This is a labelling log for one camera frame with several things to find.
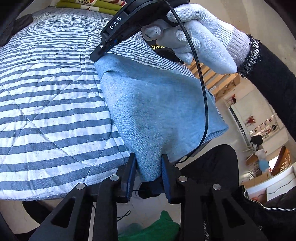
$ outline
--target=tile floor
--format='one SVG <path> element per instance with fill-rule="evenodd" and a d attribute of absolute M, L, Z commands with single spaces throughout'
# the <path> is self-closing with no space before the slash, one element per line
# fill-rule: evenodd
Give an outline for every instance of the tile floor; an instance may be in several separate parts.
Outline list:
<path fill-rule="evenodd" d="M 182 168 L 186 164 L 196 159 L 198 156 L 204 154 L 209 149 L 225 143 L 232 146 L 237 153 L 239 174 L 240 179 L 242 180 L 243 175 L 248 172 L 248 168 L 245 165 L 247 154 L 242 152 L 246 149 L 246 143 L 244 142 L 241 133 L 237 128 L 232 116 L 230 115 L 225 103 L 222 100 L 218 101 L 217 107 L 224 117 L 226 123 L 229 125 L 229 130 L 222 136 L 212 140 L 194 158 L 189 158 L 187 162 L 179 164 L 178 167 Z M 138 189 L 140 184 L 140 179 L 137 177 L 134 189 Z M 60 200 L 47 200 L 45 202 L 47 205 L 55 207 L 60 202 Z M 181 205 L 170 205 L 165 198 L 165 194 L 154 198 L 141 199 L 136 195 L 136 191 L 134 191 L 133 196 L 128 204 L 117 204 L 118 216 L 124 215 L 128 210 L 131 211 L 131 214 L 118 222 L 119 233 L 131 223 L 139 223 L 143 227 L 148 227 L 157 219 L 159 219 L 162 210 L 168 211 L 172 219 L 175 222 L 180 223 Z M 9 227 L 16 234 L 28 232 L 38 227 L 38 224 L 26 213 L 20 201 L 0 200 L 0 212 L 2 213 Z M 89 240 L 91 240 L 92 237 L 92 228 L 93 227 L 91 227 Z"/>

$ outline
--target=zipper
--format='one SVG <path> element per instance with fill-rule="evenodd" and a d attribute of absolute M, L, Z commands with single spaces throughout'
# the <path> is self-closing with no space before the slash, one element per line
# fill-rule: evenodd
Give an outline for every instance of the zipper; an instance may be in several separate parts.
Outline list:
<path fill-rule="evenodd" d="M 246 196 L 246 192 L 247 190 L 245 189 L 244 187 L 244 197 L 251 201 L 251 202 L 255 202 L 257 204 L 259 204 L 261 207 L 263 207 L 265 210 L 269 210 L 269 211 L 283 211 L 283 212 L 291 212 L 291 211 L 294 211 L 296 210 L 296 207 L 295 208 L 291 208 L 291 209 L 285 209 L 285 208 L 280 208 L 280 207 L 265 207 L 261 202 L 258 202 L 256 200 L 253 200 L 253 199 L 250 199 Z"/>

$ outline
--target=wooden pallet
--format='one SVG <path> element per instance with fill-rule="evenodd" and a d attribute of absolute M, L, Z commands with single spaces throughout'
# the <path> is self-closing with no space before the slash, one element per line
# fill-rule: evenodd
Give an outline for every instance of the wooden pallet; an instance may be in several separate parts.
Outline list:
<path fill-rule="evenodd" d="M 204 83 L 207 89 L 215 96 L 216 101 L 230 92 L 240 83 L 240 76 L 235 74 L 217 74 L 208 66 L 200 63 Z M 199 79 L 195 60 L 187 68 Z"/>

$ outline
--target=black and yellow object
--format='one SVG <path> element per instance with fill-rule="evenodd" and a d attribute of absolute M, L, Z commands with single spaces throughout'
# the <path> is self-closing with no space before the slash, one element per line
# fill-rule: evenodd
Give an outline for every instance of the black and yellow object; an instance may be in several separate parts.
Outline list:
<path fill-rule="evenodd" d="M 180 60 L 176 55 L 175 52 L 167 47 L 160 46 L 156 44 L 156 40 L 153 41 L 146 41 L 146 43 L 161 57 L 166 58 L 170 61 L 176 62 L 176 63 L 181 63 L 183 64 L 184 62 Z"/>

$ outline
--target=person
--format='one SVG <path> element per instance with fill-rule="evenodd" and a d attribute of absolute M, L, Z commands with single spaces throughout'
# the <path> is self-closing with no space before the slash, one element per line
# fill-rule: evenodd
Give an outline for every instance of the person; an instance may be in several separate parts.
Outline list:
<path fill-rule="evenodd" d="M 231 24 L 225 23 L 198 4 L 184 4 L 175 11 L 193 39 L 197 55 L 211 62 L 205 53 L 219 51 L 218 44 L 203 44 L 206 36 L 199 36 L 199 24 L 207 28 L 222 43 L 237 65 L 237 72 L 248 78 L 272 105 L 290 135 L 296 139 L 296 78 L 288 67 L 266 46 L 251 35 L 245 34 Z M 172 12 L 167 14 L 171 22 L 177 22 Z M 151 38 L 160 38 L 159 27 L 146 26 L 144 33 Z M 172 31 L 179 40 L 184 39 L 180 30 Z M 192 52 L 187 46 L 173 49 L 184 62 L 192 61 Z M 268 240 L 289 240 L 296 236 L 296 204 L 289 208 L 268 208 L 248 199 L 243 186 L 239 186 L 237 156 L 229 145 L 219 145 L 181 169 L 181 174 L 199 183 L 220 184 L 232 193 L 236 202 L 264 232 Z M 296 199 L 296 192 L 289 196 Z"/>

